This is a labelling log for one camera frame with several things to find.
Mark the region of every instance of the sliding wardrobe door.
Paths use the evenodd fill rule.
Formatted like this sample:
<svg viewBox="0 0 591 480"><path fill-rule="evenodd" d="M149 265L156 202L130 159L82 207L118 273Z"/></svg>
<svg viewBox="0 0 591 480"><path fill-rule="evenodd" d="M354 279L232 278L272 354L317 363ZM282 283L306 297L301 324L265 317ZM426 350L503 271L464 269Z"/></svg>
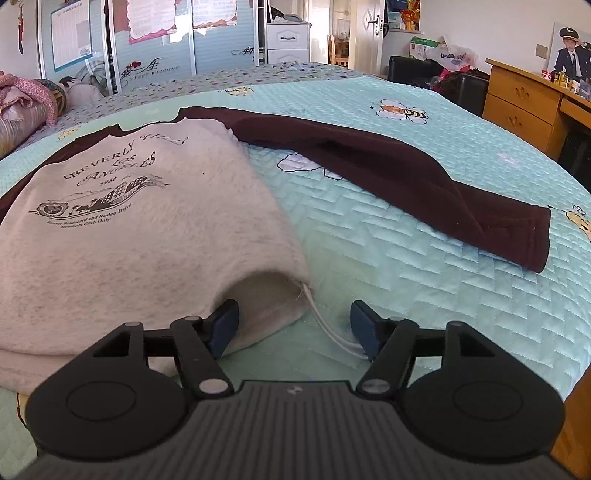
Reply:
<svg viewBox="0 0 591 480"><path fill-rule="evenodd" d="M58 83L78 78L97 86L103 95L113 93L105 66L105 0L39 0L37 26L41 76Z"/></svg>
<svg viewBox="0 0 591 480"><path fill-rule="evenodd" d="M108 1L119 92L195 75L191 0Z"/></svg>
<svg viewBox="0 0 591 480"><path fill-rule="evenodd" d="M198 74L258 64L254 7L252 0L193 0Z"/></svg>

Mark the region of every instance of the poster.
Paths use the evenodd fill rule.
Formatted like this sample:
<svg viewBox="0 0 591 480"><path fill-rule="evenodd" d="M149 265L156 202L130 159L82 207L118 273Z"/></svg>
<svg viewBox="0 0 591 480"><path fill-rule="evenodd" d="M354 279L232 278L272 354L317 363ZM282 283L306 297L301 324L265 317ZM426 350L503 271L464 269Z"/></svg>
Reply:
<svg viewBox="0 0 591 480"><path fill-rule="evenodd" d="M236 0L193 0L193 28L236 25Z"/></svg>
<svg viewBox="0 0 591 480"><path fill-rule="evenodd" d="M129 43L175 33L176 0L127 0Z"/></svg>
<svg viewBox="0 0 591 480"><path fill-rule="evenodd" d="M88 0L79 0L51 13L54 70L92 58Z"/></svg>
<svg viewBox="0 0 591 480"><path fill-rule="evenodd" d="M546 70L566 72L576 81L591 78L591 34L555 23Z"/></svg>

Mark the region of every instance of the cardboard box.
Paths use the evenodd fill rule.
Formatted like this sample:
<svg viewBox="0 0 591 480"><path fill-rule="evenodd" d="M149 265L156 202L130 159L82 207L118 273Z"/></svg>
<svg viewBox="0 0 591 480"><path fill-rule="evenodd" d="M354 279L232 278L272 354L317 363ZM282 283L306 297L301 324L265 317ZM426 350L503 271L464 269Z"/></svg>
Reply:
<svg viewBox="0 0 591 480"><path fill-rule="evenodd" d="M427 50L430 48L436 48L439 46L439 42L435 40L429 40L428 38L413 37L410 41L410 54L408 55L412 59L426 60Z"/></svg>

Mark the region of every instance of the floral blanket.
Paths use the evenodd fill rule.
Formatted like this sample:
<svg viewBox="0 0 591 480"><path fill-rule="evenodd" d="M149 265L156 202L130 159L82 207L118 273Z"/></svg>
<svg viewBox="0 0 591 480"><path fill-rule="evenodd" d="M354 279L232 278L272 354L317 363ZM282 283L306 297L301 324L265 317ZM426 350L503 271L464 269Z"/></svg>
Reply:
<svg viewBox="0 0 591 480"><path fill-rule="evenodd" d="M173 80L160 85L149 85L133 92L111 95L99 102L89 103L60 117L55 126L45 125L24 142L18 150L42 138L67 128L110 115L121 110L167 98L239 87L257 83L302 82L308 80L340 80L365 76L362 72L348 70L337 65L322 63L280 63L262 65L249 69L220 70L219 72L197 75L186 80Z"/></svg>

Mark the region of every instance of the plastic bag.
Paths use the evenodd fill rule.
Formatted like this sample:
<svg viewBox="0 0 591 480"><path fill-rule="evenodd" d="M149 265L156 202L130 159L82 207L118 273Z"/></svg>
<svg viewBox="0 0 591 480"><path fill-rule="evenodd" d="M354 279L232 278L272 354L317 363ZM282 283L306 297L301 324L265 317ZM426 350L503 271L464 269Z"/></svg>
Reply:
<svg viewBox="0 0 591 480"><path fill-rule="evenodd" d="M464 67L475 67L478 53L469 48L454 45L444 37L443 43L427 50L427 58L435 60L450 72L457 72Z"/></svg>

